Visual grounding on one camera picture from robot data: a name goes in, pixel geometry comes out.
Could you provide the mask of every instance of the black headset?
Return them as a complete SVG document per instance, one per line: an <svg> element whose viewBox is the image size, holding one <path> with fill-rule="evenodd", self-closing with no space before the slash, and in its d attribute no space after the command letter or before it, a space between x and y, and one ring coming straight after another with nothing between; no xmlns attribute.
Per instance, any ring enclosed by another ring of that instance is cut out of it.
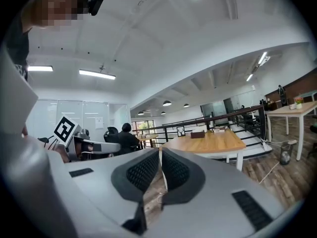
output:
<svg viewBox="0 0 317 238"><path fill-rule="evenodd" d="M97 15L99 8L104 0L86 0L88 3L88 13L91 16Z"/></svg>

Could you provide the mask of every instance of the small sign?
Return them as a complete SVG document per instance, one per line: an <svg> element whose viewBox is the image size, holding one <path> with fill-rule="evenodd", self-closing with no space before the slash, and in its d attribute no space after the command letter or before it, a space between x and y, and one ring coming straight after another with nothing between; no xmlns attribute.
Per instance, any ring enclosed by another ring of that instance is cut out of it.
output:
<svg viewBox="0 0 317 238"><path fill-rule="evenodd" d="M96 117L96 129L103 129L104 128L104 118L103 117Z"/></svg>
<svg viewBox="0 0 317 238"><path fill-rule="evenodd" d="M179 137L185 136L185 127L184 126L177 127L177 136L179 136Z"/></svg>

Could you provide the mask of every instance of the trash can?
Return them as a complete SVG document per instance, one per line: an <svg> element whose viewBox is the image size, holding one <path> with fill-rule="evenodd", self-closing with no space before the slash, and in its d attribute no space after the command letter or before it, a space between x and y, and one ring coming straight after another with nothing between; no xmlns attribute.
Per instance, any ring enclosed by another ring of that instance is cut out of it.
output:
<svg viewBox="0 0 317 238"><path fill-rule="evenodd" d="M280 156L280 164L287 165L291 161L293 145L289 145L288 143L281 145L281 156Z"/></svg>

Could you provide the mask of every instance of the wooden table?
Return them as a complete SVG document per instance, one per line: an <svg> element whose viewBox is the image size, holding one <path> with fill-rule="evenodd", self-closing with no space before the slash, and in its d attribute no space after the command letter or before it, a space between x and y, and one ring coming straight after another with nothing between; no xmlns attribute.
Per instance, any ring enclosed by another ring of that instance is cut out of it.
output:
<svg viewBox="0 0 317 238"><path fill-rule="evenodd" d="M160 147L186 151L197 155L212 158L226 156L229 161L229 154L237 154L236 168L242 170L243 149L245 143L230 129L225 132L206 132L204 138L190 138L190 136L176 137Z"/></svg>
<svg viewBox="0 0 317 238"><path fill-rule="evenodd" d="M155 139L157 138L159 135L157 134L151 134L150 137L147 137L147 138L138 138L140 140L140 145L141 145L141 149L143 149L143 145L144 145L144 149L146 147L146 141L149 140L150 141L150 146L151 148L153 148L153 141L152 139Z"/></svg>
<svg viewBox="0 0 317 238"><path fill-rule="evenodd" d="M302 104L301 109L290 110L288 106L282 107L280 109L267 112L267 126L268 126L268 140L272 141L272 130L271 130L271 120L270 117L285 117L286 119L286 135L288 135L288 118L298 117L299 118L299 141L296 160L300 160L302 150L303 150L303 140L304 140L304 116L309 112L317 108L317 101L307 102Z"/></svg>
<svg viewBox="0 0 317 238"><path fill-rule="evenodd" d="M312 101L314 102L315 101L315 98L314 98L314 95L317 94L317 90L314 90L314 91L311 91L311 92L308 92L308 93L303 93L303 94L300 94L296 97L294 97L294 101L296 98L305 98L305 97L311 97L312 98Z"/></svg>

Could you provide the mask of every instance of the black metal railing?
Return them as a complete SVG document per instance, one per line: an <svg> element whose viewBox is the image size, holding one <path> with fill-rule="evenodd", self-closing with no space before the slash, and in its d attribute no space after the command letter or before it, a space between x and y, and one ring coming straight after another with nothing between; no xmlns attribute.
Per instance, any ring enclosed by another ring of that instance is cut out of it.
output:
<svg viewBox="0 0 317 238"><path fill-rule="evenodd" d="M252 113L254 113L255 111L258 111L259 115L257 116L252 115ZM241 127L241 129L233 131L234 133L249 131L253 134L252 136L241 138L241 140L250 139L254 137L262 138L265 140L265 114L264 114L264 108L262 105L254 106L251 108L235 110L232 113L222 115L222 116L217 116L217 117L207 116L207 117L201 117L196 119L184 120L181 122L167 123L167 124L163 124L162 126L153 127L153 128L136 129L136 130L133 130L133 132L135 132L138 135L140 132L141 134L143 134L143 131L146 131L146 130L156 131L158 129L162 129L163 132L150 133L150 134L159 134L159 135L164 134L165 137L157 137L156 139L161 139L161 140L164 139L165 142L162 143L162 142L155 141L155 144L162 145L168 142L169 139L174 138L169 136L169 134L177 133L177 131L174 131L174 128L181 127L181 126L186 128L191 125L196 125L196 126L206 125L207 130L210 130L211 128L214 128L216 126L215 121L221 120L221 119L228 119L227 123L222 123L221 125L226 125L228 127L237 125L238 127ZM210 126L211 121L214 121L213 127ZM151 142L145 142L145 141L143 142L143 144L144 144L144 147L148 146L147 144L150 144L150 147L153 145ZM261 144L261 142L249 144L247 145L247 147L257 145L257 144Z"/></svg>

